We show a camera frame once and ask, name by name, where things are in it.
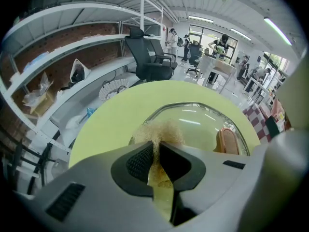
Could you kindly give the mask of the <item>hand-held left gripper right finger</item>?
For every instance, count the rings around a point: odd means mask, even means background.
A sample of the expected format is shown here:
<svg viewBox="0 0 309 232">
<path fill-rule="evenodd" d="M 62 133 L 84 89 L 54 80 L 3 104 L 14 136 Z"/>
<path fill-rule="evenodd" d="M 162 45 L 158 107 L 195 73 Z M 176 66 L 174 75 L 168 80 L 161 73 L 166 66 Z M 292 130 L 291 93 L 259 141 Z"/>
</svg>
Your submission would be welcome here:
<svg viewBox="0 0 309 232">
<path fill-rule="evenodd" d="M 160 163 L 173 188 L 168 227 L 186 232 L 238 232 L 244 201 L 233 190 L 248 156 L 162 142 Z"/>
</svg>

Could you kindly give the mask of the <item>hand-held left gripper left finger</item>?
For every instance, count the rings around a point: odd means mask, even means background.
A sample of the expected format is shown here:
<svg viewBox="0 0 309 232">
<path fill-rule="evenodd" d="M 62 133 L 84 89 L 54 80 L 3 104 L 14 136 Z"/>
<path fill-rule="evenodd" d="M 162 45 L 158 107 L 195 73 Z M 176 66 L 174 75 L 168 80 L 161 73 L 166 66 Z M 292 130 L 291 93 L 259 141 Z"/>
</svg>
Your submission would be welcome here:
<svg viewBox="0 0 309 232">
<path fill-rule="evenodd" d="M 112 164 L 127 153 L 152 152 L 151 142 L 128 145 L 83 159 L 44 186 L 33 198 L 18 200 L 48 232 L 168 232 L 173 225 L 151 196 L 134 196 L 112 178 Z"/>
</svg>

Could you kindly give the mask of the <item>glass lid with wooden handle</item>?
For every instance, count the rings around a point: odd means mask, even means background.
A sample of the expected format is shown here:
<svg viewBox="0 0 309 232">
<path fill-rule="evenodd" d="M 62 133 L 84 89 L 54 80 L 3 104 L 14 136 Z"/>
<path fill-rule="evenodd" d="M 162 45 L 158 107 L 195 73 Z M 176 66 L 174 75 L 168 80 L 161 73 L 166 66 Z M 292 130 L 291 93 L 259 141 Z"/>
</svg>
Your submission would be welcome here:
<svg viewBox="0 0 309 232">
<path fill-rule="evenodd" d="M 235 135 L 239 154 L 245 156 L 250 154 L 247 143 L 234 121 L 208 105 L 198 102 L 164 105 L 152 113 L 143 123 L 152 120 L 175 121 L 183 133 L 183 145 L 207 151 L 213 151 L 216 148 L 217 133 L 223 128 L 228 128 Z"/>
</svg>

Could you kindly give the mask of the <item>round table green tablecloth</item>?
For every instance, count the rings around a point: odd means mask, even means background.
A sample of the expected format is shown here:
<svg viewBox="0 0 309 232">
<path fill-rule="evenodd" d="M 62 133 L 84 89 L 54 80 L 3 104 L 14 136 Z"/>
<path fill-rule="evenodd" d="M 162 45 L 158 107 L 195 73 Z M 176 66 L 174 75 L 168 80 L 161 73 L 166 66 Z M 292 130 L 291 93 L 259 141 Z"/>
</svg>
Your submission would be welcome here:
<svg viewBox="0 0 309 232">
<path fill-rule="evenodd" d="M 70 155 L 70 168 L 88 157 L 130 145 L 135 130 L 152 113 L 164 105 L 179 102 L 198 102 L 216 109 L 234 121 L 249 149 L 259 144 L 246 116 L 226 97 L 184 81 L 155 81 L 121 92 L 91 116 L 77 136 Z M 154 201 L 154 190 L 146 181 L 152 163 L 152 152 L 127 153 L 112 164 L 112 178 L 125 192 L 134 196 L 151 196 Z M 237 201 L 243 200 L 244 206 L 253 188 L 249 182 L 252 175 L 254 171 L 249 157 L 244 173 L 233 188 L 239 192 Z"/>
</svg>

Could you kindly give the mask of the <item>pink white checkered cloth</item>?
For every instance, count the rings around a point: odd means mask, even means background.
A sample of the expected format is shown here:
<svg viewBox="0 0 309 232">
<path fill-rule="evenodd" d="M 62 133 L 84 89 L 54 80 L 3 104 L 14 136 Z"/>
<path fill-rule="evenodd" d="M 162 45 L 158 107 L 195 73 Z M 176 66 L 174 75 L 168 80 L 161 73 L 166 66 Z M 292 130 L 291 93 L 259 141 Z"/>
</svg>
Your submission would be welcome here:
<svg viewBox="0 0 309 232">
<path fill-rule="evenodd" d="M 266 126 L 266 119 L 259 106 L 257 104 L 253 104 L 245 108 L 242 112 L 253 126 L 260 143 L 269 143 L 271 141 L 270 132 Z"/>
</svg>

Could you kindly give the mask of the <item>dark green box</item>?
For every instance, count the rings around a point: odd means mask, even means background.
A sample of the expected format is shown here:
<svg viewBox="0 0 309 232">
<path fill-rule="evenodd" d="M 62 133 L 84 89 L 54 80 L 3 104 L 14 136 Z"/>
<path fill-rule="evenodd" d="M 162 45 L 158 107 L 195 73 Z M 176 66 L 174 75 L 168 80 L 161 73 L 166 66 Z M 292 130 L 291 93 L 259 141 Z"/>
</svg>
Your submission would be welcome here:
<svg viewBox="0 0 309 232">
<path fill-rule="evenodd" d="M 277 135 L 280 134 L 280 130 L 278 128 L 278 125 L 276 124 L 276 120 L 273 116 L 270 116 L 266 121 L 265 121 L 266 127 L 269 131 L 270 138 L 273 139 Z"/>
</svg>

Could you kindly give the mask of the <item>white woven basket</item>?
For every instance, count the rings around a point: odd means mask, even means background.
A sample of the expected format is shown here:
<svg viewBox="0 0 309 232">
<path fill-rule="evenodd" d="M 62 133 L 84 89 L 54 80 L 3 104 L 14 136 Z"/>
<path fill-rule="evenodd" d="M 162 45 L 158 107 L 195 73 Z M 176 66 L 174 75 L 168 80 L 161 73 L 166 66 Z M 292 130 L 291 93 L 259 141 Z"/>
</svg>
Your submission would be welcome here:
<svg viewBox="0 0 309 232">
<path fill-rule="evenodd" d="M 99 91 L 98 97 L 102 102 L 105 102 L 127 89 L 129 81 L 127 79 L 117 79 L 112 81 L 104 81 L 102 88 Z"/>
</svg>

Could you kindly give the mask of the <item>pink cushion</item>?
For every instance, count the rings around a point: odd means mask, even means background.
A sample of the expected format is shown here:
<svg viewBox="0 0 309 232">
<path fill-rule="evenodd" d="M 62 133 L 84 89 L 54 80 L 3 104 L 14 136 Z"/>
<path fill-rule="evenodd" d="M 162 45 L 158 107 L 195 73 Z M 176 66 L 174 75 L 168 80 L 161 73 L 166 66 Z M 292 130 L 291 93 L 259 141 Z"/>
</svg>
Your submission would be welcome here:
<svg viewBox="0 0 309 232">
<path fill-rule="evenodd" d="M 277 97 L 275 98 L 275 100 L 273 102 L 271 115 L 275 118 L 276 121 L 278 121 L 278 120 L 285 121 L 286 120 L 285 110 L 284 110 L 281 102 L 278 100 Z"/>
</svg>

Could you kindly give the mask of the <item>cardboard box with plastic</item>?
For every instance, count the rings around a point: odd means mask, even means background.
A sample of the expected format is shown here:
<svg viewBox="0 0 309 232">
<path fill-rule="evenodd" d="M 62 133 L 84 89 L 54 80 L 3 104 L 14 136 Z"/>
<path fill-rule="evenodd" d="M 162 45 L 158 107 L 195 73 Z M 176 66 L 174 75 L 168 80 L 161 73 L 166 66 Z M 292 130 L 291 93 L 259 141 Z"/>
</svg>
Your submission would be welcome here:
<svg viewBox="0 0 309 232">
<path fill-rule="evenodd" d="M 30 108 L 31 115 L 42 117 L 54 104 L 55 93 L 51 90 L 53 83 L 48 80 L 47 74 L 44 72 L 38 88 L 24 96 L 22 102 Z"/>
</svg>

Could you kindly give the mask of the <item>white bag black contents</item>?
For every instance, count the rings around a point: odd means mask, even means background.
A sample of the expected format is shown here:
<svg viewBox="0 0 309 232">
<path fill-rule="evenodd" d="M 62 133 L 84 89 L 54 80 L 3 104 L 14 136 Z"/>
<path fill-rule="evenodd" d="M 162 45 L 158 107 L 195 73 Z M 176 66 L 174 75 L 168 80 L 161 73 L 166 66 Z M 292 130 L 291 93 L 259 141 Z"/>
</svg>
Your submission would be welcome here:
<svg viewBox="0 0 309 232">
<path fill-rule="evenodd" d="M 75 59 L 70 73 L 70 81 L 73 84 L 82 82 L 89 76 L 90 72 L 90 69 L 88 69 L 78 59 Z"/>
</svg>

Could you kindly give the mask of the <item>white desk wooden top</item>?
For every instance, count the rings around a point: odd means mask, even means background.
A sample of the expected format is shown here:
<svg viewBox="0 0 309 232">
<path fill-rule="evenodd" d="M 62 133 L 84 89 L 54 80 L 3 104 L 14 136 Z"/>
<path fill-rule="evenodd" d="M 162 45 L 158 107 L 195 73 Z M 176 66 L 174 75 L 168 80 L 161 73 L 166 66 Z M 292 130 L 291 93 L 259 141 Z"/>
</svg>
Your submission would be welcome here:
<svg viewBox="0 0 309 232">
<path fill-rule="evenodd" d="M 203 75 L 203 86 L 207 84 L 211 72 L 219 74 L 225 79 L 225 83 L 219 92 L 220 94 L 230 81 L 231 77 L 237 72 L 237 69 L 232 65 L 206 55 L 200 58 L 197 68 L 200 70 L 198 78 Z"/>
</svg>

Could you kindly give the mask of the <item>black office chair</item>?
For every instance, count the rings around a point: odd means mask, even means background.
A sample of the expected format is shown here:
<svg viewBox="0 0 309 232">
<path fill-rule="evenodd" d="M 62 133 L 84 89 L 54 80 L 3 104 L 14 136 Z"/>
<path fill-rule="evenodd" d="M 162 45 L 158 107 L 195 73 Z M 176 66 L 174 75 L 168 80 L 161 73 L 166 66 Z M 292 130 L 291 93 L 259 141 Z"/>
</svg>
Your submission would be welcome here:
<svg viewBox="0 0 309 232">
<path fill-rule="evenodd" d="M 136 62 L 136 76 L 143 81 L 165 81 L 172 77 L 172 67 L 152 61 L 146 42 L 144 32 L 138 28 L 130 28 L 129 36 L 125 42 Z"/>
<path fill-rule="evenodd" d="M 192 43 L 190 43 L 189 53 L 190 53 L 189 64 L 191 68 L 188 68 L 186 73 L 193 72 L 195 73 L 195 77 L 198 77 L 200 71 L 197 70 L 197 66 L 199 64 L 199 58 L 201 57 L 199 42 L 193 41 Z"/>
<path fill-rule="evenodd" d="M 159 40 L 156 39 L 144 39 L 147 50 L 150 55 L 151 62 L 160 63 L 163 66 L 171 67 L 174 71 L 177 67 L 175 60 L 176 55 L 172 53 L 165 53 Z"/>
</svg>

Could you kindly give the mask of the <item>white shelf rack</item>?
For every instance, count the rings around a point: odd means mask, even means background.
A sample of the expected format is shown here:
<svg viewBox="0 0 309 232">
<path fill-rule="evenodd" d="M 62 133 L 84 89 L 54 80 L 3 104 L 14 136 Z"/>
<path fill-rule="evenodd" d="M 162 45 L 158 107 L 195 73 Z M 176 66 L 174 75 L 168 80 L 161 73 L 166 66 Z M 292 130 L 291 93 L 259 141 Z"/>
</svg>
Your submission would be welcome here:
<svg viewBox="0 0 309 232">
<path fill-rule="evenodd" d="M 20 141 L 41 154 L 50 143 L 45 181 L 66 169 L 71 150 L 88 120 L 87 107 L 102 104 L 98 92 L 104 81 L 137 81 L 135 60 L 125 37 L 131 27 L 166 44 L 168 28 L 179 22 L 172 0 L 32 0 L 0 40 L 0 152 L 4 176 L 26 195 L 30 176 L 11 175 Z M 75 59 L 91 70 L 73 84 Z M 43 73 L 54 83 L 54 104 L 42 117 L 30 114 L 22 102 L 38 88 Z"/>
</svg>

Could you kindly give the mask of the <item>ceiling light tube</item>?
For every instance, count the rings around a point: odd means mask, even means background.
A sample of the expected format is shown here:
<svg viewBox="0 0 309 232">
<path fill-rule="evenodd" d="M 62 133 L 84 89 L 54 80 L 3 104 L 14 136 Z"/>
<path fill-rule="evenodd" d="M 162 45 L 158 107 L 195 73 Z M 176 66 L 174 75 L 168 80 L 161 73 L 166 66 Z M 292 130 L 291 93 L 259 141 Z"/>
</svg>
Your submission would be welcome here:
<svg viewBox="0 0 309 232">
<path fill-rule="evenodd" d="M 230 29 L 232 32 L 240 35 L 241 37 L 245 38 L 248 41 L 251 41 L 252 39 L 250 37 L 248 37 L 247 35 L 241 33 L 240 31 L 236 30 L 236 29 Z"/>
<path fill-rule="evenodd" d="M 287 36 L 279 29 L 279 27 L 275 23 L 273 23 L 271 19 L 269 19 L 268 17 L 264 17 L 264 21 L 279 34 L 279 36 L 284 40 L 286 44 L 292 46 L 292 43 L 287 38 Z"/>
<path fill-rule="evenodd" d="M 213 23 L 213 20 L 207 19 L 207 18 L 203 18 L 203 17 L 199 17 L 199 16 L 190 15 L 189 19 L 197 20 L 197 21 L 203 21 L 203 22 L 207 22 L 207 23 Z"/>
</svg>

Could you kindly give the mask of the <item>black desk frame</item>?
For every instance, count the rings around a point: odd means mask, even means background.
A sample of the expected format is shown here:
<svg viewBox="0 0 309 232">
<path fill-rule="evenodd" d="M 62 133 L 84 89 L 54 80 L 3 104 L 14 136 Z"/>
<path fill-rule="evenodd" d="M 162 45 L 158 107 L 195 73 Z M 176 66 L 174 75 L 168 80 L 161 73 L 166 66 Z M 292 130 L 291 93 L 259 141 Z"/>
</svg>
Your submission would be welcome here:
<svg viewBox="0 0 309 232">
<path fill-rule="evenodd" d="M 13 162 L 11 163 L 11 175 L 13 176 L 15 175 L 17 171 L 19 171 L 19 172 L 22 172 L 30 176 L 30 180 L 28 183 L 27 191 L 26 191 L 27 195 L 33 194 L 34 185 L 36 182 L 35 179 L 40 179 L 41 186 L 42 187 L 45 186 L 46 184 L 46 181 L 45 181 L 46 164 L 48 162 L 55 162 L 55 160 L 49 158 L 51 149 L 52 149 L 52 146 L 50 143 L 48 143 L 44 151 L 41 154 L 39 154 L 29 149 L 28 147 L 26 147 L 22 143 L 22 141 L 16 144 L 15 152 L 13 153 Z M 34 162 L 32 160 L 29 160 L 23 157 L 22 155 L 24 151 L 38 158 L 38 161 Z M 34 166 L 34 170 L 27 170 L 25 167 L 22 167 L 21 162 L 25 162 L 31 166 Z"/>
</svg>

